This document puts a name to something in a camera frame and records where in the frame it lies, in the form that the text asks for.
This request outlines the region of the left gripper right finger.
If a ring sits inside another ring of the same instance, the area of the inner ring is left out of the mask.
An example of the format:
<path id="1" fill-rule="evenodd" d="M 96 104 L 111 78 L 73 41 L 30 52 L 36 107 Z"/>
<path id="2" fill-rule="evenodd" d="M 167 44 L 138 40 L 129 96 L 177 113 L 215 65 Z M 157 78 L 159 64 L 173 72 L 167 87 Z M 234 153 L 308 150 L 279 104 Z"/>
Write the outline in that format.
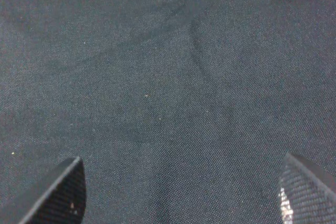
<path id="1" fill-rule="evenodd" d="M 288 153 L 278 202 L 282 223 L 335 223 L 335 177 L 304 156 Z"/>

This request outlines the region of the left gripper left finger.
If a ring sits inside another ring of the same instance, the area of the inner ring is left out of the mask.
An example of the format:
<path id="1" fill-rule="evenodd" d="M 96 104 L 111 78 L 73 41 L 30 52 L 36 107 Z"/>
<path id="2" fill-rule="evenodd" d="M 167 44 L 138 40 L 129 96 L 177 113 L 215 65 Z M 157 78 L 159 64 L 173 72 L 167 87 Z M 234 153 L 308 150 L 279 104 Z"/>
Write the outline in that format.
<path id="1" fill-rule="evenodd" d="M 1 223 L 82 223 L 86 202 L 83 160 L 71 157 L 1 208 Z"/>

